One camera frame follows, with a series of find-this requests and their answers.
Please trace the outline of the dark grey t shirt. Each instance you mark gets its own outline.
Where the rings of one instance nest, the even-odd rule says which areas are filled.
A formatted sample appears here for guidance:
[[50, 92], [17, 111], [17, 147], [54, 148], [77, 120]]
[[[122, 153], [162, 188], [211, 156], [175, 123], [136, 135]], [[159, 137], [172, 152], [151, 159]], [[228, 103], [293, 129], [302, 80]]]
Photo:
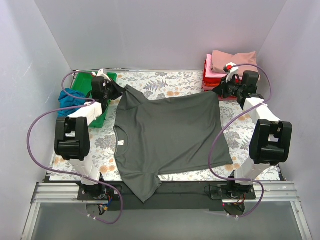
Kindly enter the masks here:
[[122, 181], [142, 202], [161, 175], [230, 165], [218, 95], [212, 91], [149, 100], [127, 85], [116, 110], [115, 162]]

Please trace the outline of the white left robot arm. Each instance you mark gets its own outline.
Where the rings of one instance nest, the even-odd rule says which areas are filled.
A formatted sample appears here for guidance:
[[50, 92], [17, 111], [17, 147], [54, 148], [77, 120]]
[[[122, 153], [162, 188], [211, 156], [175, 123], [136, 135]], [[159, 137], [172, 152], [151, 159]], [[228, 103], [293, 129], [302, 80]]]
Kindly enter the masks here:
[[94, 166], [90, 156], [89, 126], [101, 116], [105, 116], [111, 100], [121, 97], [123, 89], [106, 73], [98, 73], [91, 81], [91, 90], [87, 97], [95, 103], [87, 103], [76, 112], [59, 117], [55, 125], [55, 153], [68, 161], [81, 176], [78, 183], [85, 194], [95, 200], [103, 199], [107, 194], [102, 182], [103, 176]]

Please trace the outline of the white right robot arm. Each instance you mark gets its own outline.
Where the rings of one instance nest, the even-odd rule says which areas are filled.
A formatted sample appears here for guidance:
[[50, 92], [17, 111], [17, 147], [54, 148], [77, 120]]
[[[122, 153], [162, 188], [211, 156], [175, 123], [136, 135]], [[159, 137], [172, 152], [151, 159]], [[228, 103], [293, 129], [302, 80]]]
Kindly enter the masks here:
[[257, 93], [257, 72], [245, 71], [241, 79], [238, 77], [236, 72], [230, 71], [213, 91], [222, 99], [235, 97], [241, 109], [251, 117], [255, 129], [248, 159], [231, 173], [226, 183], [211, 190], [213, 199], [244, 199], [254, 192], [253, 181], [263, 171], [286, 162], [289, 157], [292, 124], [276, 117], [263, 96]]

